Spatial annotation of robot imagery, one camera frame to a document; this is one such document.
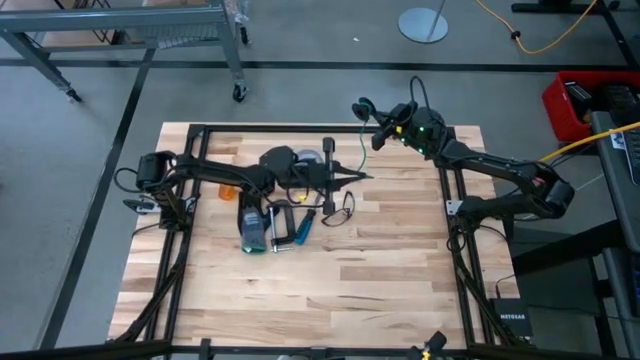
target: cart wheel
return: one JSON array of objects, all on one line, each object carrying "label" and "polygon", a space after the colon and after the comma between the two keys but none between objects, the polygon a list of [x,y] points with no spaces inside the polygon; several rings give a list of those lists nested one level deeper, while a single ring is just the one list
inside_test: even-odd
[{"label": "cart wheel", "polygon": [[244,45],[249,45],[250,43],[249,34],[247,33],[247,28],[244,26],[240,28],[240,40],[242,40],[242,43]]},{"label": "cart wheel", "polygon": [[78,93],[76,93],[75,90],[69,90],[66,92],[67,96],[69,97],[69,100],[71,101],[76,101],[76,102],[82,102],[82,98],[80,96],[78,96]]},{"label": "cart wheel", "polygon": [[233,100],[241,103],[244,100],[245,96],[247,96],[246,86],[236,85],[233,87]]}]

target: yellow cable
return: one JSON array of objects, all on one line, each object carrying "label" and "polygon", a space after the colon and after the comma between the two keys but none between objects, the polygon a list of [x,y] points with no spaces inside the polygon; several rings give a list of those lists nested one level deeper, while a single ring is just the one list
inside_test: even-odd
[{"label": "yellow cable", "polygon": [[[500,20],[500,22],[503,23],[511,31],[512,34],[516,31],[513,28],[513,26],[511,26],[511,24],[509,24],[509,22],[507,20],[505,20],[500,15],[496,14],[495,12],[493,12],[485,4],[483,4],[480,0],[476,0],[476,2],[483,9],[485,9],[489,14],[493,15],[496,19]],[[549,44],[549,45],[547,45],[547,46],[545,46],[545,47],[543,47],[542,49],[539,49],[539,50],[528,50],[527,48],[524,47],[524,45],[522,45],[522,41],[520,41],[520,36],[517,36],[516,37],[516,42],[518,43],[518,46],[520,47],[520,49],[522,49],[522,51],[524,51],[525,53],[527,53],[529,55],[542,54],[543,52],[551,49],[552,47],[558,45],[565,37],[567,37],[567,35],[569,35],[569,34],[571,34],[573,32],[573,30],[576,28],[576,26],[578,26],[582,22],[582,20],[587,16],[587,14],[589,14],[589,11],[591,11],[591,9],[596,5],[597,2],[598,2],[598,0],[593,0],[591,2],[591,5],[589,5],[587,10],[585,10],[585,12],[582,13],[582,15],[580,15],[578,20],[576,20],[576,22],[573,23],[573,25],[571,25],[571,27],[567,31],[564,32],[564,34],[560,35],[560,37],[557,38],[551,44]]]},{"label": "yellow cable", "polygon": [[623,127],[619,127],[617,129],[611,129],[609,131],[605,131],[603,133],[596,134],[596,135],[593,135],[593,136],[589,136],[586,139],[582,139],[582,140],[576,141],[574,143],[571,143],[570,145],[567,145],[567,146],[563,147],[560,150],[556,150],[556,151],[552,152],[551,154],[549,154],[549,155],[543,157],[542,159],[540,159],[540,161],[548,161],[549,159],[551,159],[553,157],[556,157],[556,156],[558,156],[558,155],[560,155],[562,153],[565,153],[565,152],[567,152],[567,151],[569,151],[569,150],[571,150],[571,149],[573,149],[573,148],[575,148],[577,146],[580,146],[580,145],[583,145],[583,144],[586,144],[586,143],[590,143],[592,141],[596,141],[596,140],[602,139],[602,138],[607,137],[607,136],[609,136],[611,134],[616,134],[616,133],[619,133],[619,132],[628,131],[628,130],[632,130],[632,129],[636,129],[636,128],[640,128],[640,122],[633,123],[633,124],[630,124],[630,125],[627,125],[627,126],[623,126]]}]

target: blue object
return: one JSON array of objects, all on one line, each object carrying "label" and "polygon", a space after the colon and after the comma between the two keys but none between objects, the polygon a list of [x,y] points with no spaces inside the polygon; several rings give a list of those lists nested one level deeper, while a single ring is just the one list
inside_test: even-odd
[{"label": "blue object", "polygon": [[300,222],[300,226],[298,226],[298,231],[296,231],[295,240],[293,240],[296,244],[302,245],[307,241],[307,237],[309,236],[309,231],[311,231],[311,225],[313,224],[313,218],[316,216],[316,211],[313,209],[307,210],[307,215],[304,216],[302,222]]}]

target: black box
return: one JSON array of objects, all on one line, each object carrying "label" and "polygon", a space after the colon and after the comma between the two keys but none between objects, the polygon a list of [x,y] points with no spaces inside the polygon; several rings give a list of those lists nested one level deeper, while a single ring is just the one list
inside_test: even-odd
[{"label": "black box", "polygon": [[531,320],[527,306],[520,299],[491,299],[500,320],[518,337],[531,337]]}]

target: orange object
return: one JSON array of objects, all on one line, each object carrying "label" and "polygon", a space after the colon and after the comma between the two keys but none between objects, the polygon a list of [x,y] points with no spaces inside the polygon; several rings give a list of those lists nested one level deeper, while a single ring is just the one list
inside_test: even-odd
[{"label": "orange object", "polygon": [[218,196],[222,200],[231,201],[236,197],[236,189],[229,185],[220,185]]}]

